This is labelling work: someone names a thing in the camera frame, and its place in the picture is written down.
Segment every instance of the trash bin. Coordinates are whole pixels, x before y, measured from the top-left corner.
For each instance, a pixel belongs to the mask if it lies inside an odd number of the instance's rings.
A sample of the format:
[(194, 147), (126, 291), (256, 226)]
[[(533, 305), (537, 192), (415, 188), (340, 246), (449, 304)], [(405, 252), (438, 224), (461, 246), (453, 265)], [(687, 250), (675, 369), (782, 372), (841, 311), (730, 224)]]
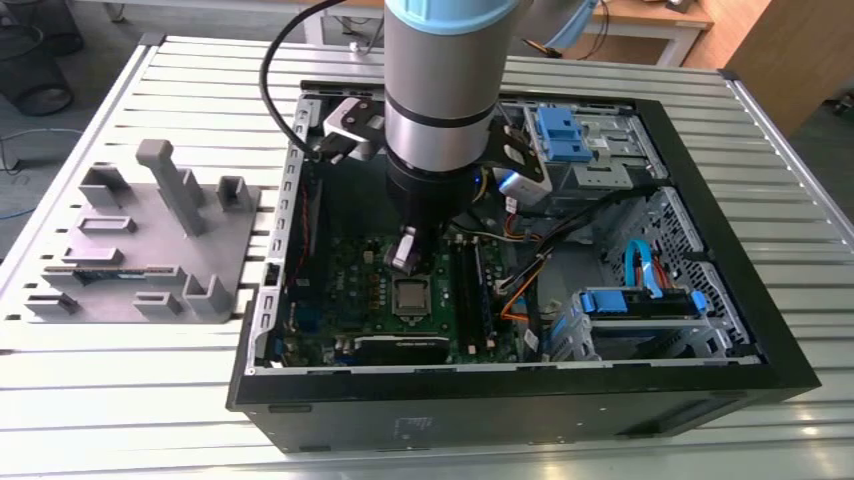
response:
[(0, 93), (24, 115), (71, 105), (74, 93), (36, 28), (0, 26)]
[(68, 55), (83, 48), (83, 36), (66, 0), (0, 0), (19, 25), (44, 34), (44, 45), (54, 55)]

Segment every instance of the workbench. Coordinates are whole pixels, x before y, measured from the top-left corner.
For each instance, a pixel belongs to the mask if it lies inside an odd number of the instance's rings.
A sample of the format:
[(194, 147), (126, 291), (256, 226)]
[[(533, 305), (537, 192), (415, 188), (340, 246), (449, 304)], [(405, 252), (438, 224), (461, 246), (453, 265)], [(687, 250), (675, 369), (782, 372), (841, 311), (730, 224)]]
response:
[[(126, 478), (840, 478), (854, 476), (854, 229), (738, 81), (713, 71), (511, 58), (505, 88), (662, 102), (824, 386), (658, 440), (284, 455), (224, 408), (248, 288), (223, 325), (34, 324), (22, 306), (59, 263), (94, 164), (152, 182), (140, 140), (168, 139), (199, 183), (264, 190), (242, 283), (259, 284), (286, 137), (259, 99), (262, 42), (167, 37), (136, 49), (0, 266), (0, 474)], [(287, 45), (271, 90), (381, 83), (382, 52)]]

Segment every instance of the sticker label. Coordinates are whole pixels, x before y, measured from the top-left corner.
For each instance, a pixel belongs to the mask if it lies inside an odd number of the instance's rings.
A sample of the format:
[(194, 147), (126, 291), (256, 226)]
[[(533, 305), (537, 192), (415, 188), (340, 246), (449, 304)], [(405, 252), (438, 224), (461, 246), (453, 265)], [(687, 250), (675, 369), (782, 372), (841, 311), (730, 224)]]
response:
[(511, 197), (506, 197), (506, 199), (507, 200), (505, 201), (505, 209), (507, 210), (507, 213), (517, 213), (519, 202), (517, 202), (517, 199)]
[(539, 347), (539, 338), (537, 338), (531, 329), (525, 331), (525, 343), (531, 347), (531, 350), (537, 351), (537, 347)]
[(403, 417), (395, 420), (394, 438), (418, 440), (433, 427), (433, 417)]

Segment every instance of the green circuit board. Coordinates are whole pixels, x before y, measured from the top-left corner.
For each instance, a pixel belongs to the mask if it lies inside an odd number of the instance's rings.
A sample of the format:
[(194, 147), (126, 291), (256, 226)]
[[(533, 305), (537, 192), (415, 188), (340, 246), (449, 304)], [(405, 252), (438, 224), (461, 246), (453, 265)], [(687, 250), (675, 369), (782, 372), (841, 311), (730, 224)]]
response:
[[(303, 326), (299, 340), (290, 340), (290, 351), (300, 352), (290, 359), (291, 365), (332, 365), (330, 355), (334, 342), (365, 335), (423, 335), (445, 337), (451, 341), (451, 361), (483, 363), (513, 361), (517, 354), (515, 332), (497, 336), (494, 348), (471, 353), (458, 345), (458, 319), (453, 285), (451, 250), (454, 242), (471, 242), (471, 238), (449, 237), (441, 242), (429, 275), (403, 277), (383, 264), (386, 252), (395, 237), (332, 237), (328, 258), (328, 275), (323, 307), (295, 311), (295, 324)], [(505, 274), (501, 245), (493, 240), (478, 239), (481, 268), (491, 287)], [(405, 285), (425, 285), (429, 290), (429, 313), (413, 315), (395, 311), (401, 305)]]

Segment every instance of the motherboard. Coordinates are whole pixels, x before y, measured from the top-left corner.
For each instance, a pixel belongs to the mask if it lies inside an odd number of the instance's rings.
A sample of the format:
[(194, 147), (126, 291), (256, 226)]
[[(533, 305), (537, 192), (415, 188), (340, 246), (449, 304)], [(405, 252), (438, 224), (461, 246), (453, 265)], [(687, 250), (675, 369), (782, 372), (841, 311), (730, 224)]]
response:
[(319, 301), (292, 302), (275, 356), (287, 366), (515, 361), (517, 333), (498, 317), (502, 245), (449, 235), (430, 274), (383, 265), (394, 236), (332, 237)]

